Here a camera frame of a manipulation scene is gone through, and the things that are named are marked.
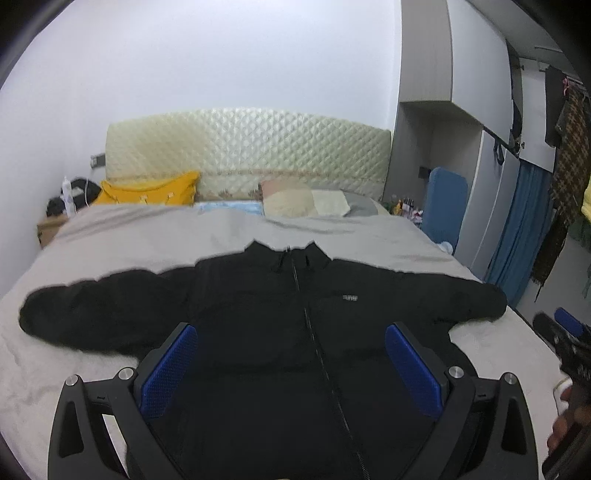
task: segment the black jacket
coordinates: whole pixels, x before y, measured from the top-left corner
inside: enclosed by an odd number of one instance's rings
[[[493,285],[254,242],[194,267],[43,288],[20,325],[56,345],[140,359],[179,322],[194,325],[196,359],[151,422],[188,478],[345,480],[360,478],[362,462],[375,480],[396,477],[432,427],[385,352],[385,328],[405,322],[445,364],[474,374],[448,331],[505,308]]]

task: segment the blue gripper pad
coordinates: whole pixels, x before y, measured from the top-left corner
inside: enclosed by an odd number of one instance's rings
[[[554,320],[576,338],[579,338],[584,332],[583,324],[562,307],[554,312]]]
[[[152,350],[138,367],[140,392],[136,389],[135,397],[145,420],[156,419],[164,413],[197,350],[195,328],[187,324],[183,324],[182,329],[179,327],[160,349]]]
[[[386,351],[419,411],[438,420],[449,392],[445,366],[401,322],[386,328]]]

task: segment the silver screw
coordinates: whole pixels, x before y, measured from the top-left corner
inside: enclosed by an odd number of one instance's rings
[[[515,385],[517,383],[517,377],[510,372],[507,372],[505,375],[503,375],[503,378],[509,385]]]
[[[457,367],[457,366],[450,367],[448,372],[453,378],[461,378],[464,376],[464,370],[462,367]]]
[[[66,385],[68,387],[72,387],[74,385],[76,385],[76,382],[78,382],[78,375],[70,375],[68,378],[66,378]]]
[[[119,373],[117,374],[117,376],[121,380],[129,380],[131,377],[134,376],[134,369],[130,368],[130,367],[122,368],[121,370],[119,370]]]

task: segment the yellow garment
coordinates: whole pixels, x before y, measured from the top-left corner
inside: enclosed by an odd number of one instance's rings
[[[583,195],[583,206],[581,207],[581,212],[587,220],[591,222],[591,179],[589,179],[589,185],[585,190],[585,195]]]
[[[102,191],[93,205],[114,203],[192,205],[195,201],[195,184],[198,179],[198,171],[189,171],[172,179],[149,180],[129,185],[111,185],[104,180],[100,183]]]

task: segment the human hand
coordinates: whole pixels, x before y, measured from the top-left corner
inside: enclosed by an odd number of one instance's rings
[[[562,392],[560,399],[563,401],[568,401],[570,398],[570,394],[573,391],[573,387],[569,387]],[[556,447],[560,443],[560,441],[564,438],[566,433],[569,431],[570,424],[567,419],[567,414],[569,411],[567,410],[563,413],[560,417],[556,419],[554,425],[552,425],[552,434],[548,437],[548,441],[546,445],[548,446],[548,452],[552,453],[556,450]],[[586,405],[583,407],[579,407],[574,411],[574,421],[576,423],[580,423],[581,425],[589,425],[591,424],[591,405]]]

